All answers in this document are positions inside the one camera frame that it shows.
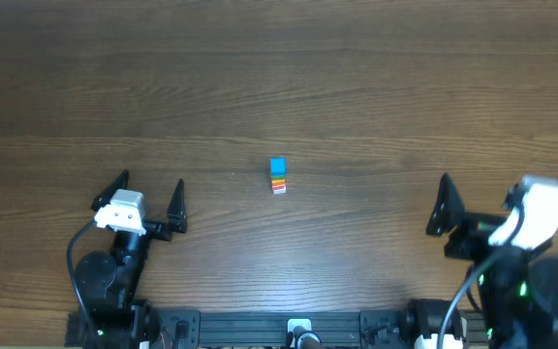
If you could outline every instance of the brown wooden surface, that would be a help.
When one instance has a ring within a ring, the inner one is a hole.
[[[186,181],[189,233],[140,287],[158,306],[449,298],[441,173],[487,212],[558,177],[558,0],[0,0],[0,344],[63,342],[66,246],[122,169],[154,218]]]

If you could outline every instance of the blue block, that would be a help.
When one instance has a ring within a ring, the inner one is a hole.
[[[270,175],[286,175],[286,159],[270,158]]]

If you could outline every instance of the wooden tabletop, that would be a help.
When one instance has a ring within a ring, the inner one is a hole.
[[[189,231],[143,272],[157,306],[449,299],[441,174],[489,213],[558,178],[558,0],[0,0],[1,345],[63,343],[67,244],[124,169],[150,218],[186,183]]]

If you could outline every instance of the green light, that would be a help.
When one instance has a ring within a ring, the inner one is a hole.
[[[527,282],[522,281],[520,285],[520,297],[525,297],[527,295]]]

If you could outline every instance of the stack of blocks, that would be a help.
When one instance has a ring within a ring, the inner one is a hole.
[[[270,158],[270,181],[273,194],[286,192],[286,159]]]

